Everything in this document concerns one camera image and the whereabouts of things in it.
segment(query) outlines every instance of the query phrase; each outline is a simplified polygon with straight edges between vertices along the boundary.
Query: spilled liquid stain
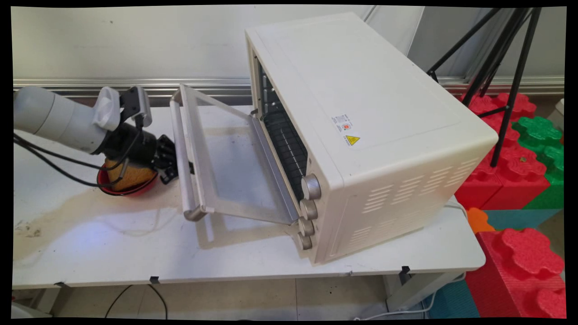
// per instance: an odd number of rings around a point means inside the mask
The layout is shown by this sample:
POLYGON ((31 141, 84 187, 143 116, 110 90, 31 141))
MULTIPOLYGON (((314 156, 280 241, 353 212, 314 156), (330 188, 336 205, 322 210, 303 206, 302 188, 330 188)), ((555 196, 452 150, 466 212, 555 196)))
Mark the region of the spilled liquid stain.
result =
MULTIPOLYGON (((12 260, 20 261, 33 254, 43 253, 52 242, 84 223, 100 222, 106 224, 110 231, 133 237, 157 231, 168 223, 166 220, 159 221, 160 210, 166 208, 173 209, 175 215, 182 213, 178 182, 168 185, 158 182, 153 189, 138 197, 113 197, 98 189, 87 189, 85 192, 70 197, 53 211, 41 213, 31 221, 21 220, 14 225, 12 260), (107 215, 123 217, 123 213, 132 214, 151 210, 157 210, 157 218, 146 229, 120 229, 106 220, 107 215)), ((27 261, 26 264, 34 264, 37 259, 38 257, 35 257, 33 261, 30 263, 27 261)))

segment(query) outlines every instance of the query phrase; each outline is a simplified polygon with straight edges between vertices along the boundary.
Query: oven knob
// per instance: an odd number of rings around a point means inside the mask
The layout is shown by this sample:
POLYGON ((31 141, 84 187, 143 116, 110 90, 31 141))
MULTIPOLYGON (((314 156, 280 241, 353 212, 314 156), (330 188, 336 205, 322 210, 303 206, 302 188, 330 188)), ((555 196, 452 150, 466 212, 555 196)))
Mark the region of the oven knob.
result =
POLYGON ((304 217, 299 217, 297 223, 299 223, 299 232, 303 236, 313 236, 315 234, 315 229, 311 220, 306 220, 304 217))
POLYGON ((313 247, 313 243, 311 243, 311 237, 305 237, 301 233, 297 234, 297 236, 299 236, 299 244, 301 245, 302 250, 308 250, 313 247))
POLYGON ((306 220, 317 219, 317 207, 315 202, 307 199, 302 199, 299 202, 299 207, 301 208, 301 214, 306 220))
POLYGON ((321 197, 321 187, 315 174, 303 176, 301 179, 301 189, 303 189, 303 196, 305 196, 307 200, 316 200, 321 197))

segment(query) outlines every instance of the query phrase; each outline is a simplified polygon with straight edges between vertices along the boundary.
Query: white table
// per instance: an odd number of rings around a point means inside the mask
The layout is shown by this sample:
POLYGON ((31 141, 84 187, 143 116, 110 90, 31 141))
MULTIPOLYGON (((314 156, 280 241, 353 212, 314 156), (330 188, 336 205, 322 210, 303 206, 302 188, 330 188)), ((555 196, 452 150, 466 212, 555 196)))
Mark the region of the white table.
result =
MULTIPOLYGON (((247 113, 252 108, 239 107, 247 113)), ((152 111, 148 132, 173 138, 169 109, 152 111)), ((231 119, 219 109, 201 113, 207 121, 231 119)), ((234 139, 243 127, 235 123, 231 119, 229 129, 206 132, 225 132, 234 139)), ((103 162, 102 156, 18 134, 69 157, 103 162)), ((94 169, 51 160, 73 175, 96 179, 94 169)), ((421 230, 315 266, 290 236, 296 226, 218 215, 192 223, 182 215, 178 180, 167 186, 159 181, 140 197, 111 197, 69 180, 14 145, 13 289, 51 288, 60 282, 70 287, 145 284, 154 276, 160 283, 180 283, 396 275, 407 265, 417 275, 389 297, 390 310, 396 310, 486 260, 459 209, 444 208, 421 230)))

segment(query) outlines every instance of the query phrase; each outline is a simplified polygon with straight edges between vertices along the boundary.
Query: wire rack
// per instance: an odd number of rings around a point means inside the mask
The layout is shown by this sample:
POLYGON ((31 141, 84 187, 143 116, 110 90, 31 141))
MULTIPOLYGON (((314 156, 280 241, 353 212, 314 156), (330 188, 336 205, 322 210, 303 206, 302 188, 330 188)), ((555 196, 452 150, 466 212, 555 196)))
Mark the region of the wire rack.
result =
POLYGON ((303 198, 301 178, 305 176, 307 168, 307 149, 282 105, 277 106, 276 112, 264 115, 263 122, 293 193, 299 201, 303 198))

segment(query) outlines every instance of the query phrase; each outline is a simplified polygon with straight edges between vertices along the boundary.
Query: foam puzzle block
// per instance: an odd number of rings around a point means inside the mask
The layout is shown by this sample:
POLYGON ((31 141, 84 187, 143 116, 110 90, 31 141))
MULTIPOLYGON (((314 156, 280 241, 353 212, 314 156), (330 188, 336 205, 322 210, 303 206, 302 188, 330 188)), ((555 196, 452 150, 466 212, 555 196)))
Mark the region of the foam puzzle block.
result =
MULTIPOLYGON (((493 98, 492 101, 496 107, 504 107, 507 104, 507 100, 510 94, 500 93, 497 97, 493 98)), ((510 117, 510 122, 515 122, 521 117, 529 117, 530 119, 534 117, 534 112, 536 111, 536 105, 530 103, 528 96, 518 93, 516 95, 516 100, 514 101, 514 108, 512 109, 512 115, 510 117)))
POLYGON ((544 152, 548 146, 560 148, 562 132, 552 126, 550 120, 536 116, 533 119, 522 117, 512 124, 512 128, 520 133, 518 143, 536 154, 544 152))
POLYGON ((502 188, 496 168, 490 167, 491 156, 486 156, 455 192, 455 198, 464 208, 481 208, 502 188))
POLYGON ((486 210, 488 224, 495 229, 537 228, 561 209, 486 210))
MULTIPOLYGON (((429 305, 431 296, 425 300, 429 305)), ((435 295, 432 309, 429 310, 431 319, 447 318, 479 318, 476 304, 465 281, 449 283, 443 286, 435 295)))
POLYGON ((566 318, 564 261, 539 231, 479 232, 486 264, 466 282, 481 317, 566 318))
POLYGON ((468 209, 468 223, 474 234, 496 230, 488 223, 488 215, 478 208, 468 209))
MULTIPOLYGON (((493 128, 494 131, 496 131, 496 133, 499 134, 500 128, 502 127, 502 117, 501 116, 494 114, 494 115, 482 117, 481 119, 484 122, 486 122, 491 128, 493 128)), ((520 138, 520 134, 518 133, 518 131, 512 129, 512 124, 508 123, 507 129, 506 129, 506 136, 504 137, 504 143, 503 143, 502 147, 514 146, 518 142, 519 138, 520 138)))
POLYGON ((524 209, 564 209, 564 147, 546 147, 538 155, 546 165, 546 179, 550 187, 540 193, 524 209))
MULTIPOLYGON (((460 102, 464 100, 464 96, 465 94, 460 96, 460 102)), ((494 100, 488 96, 485 95, 484 97, 480 97, 480 96, 474 96, 472 97, 472 100, 470 101, 470 105, 468 107, 475 115, 479 115, 485 112, 489 112, 491 110, 494 110, 496 108, 498 108, 496 106, 496 104, 494 103, 494 100)))
POLYGON ((522 209, 550 186, 545 173, 546 166, 533 151, 520 145, 502 148, 496 172, 502 187, 480 209, 522 209))

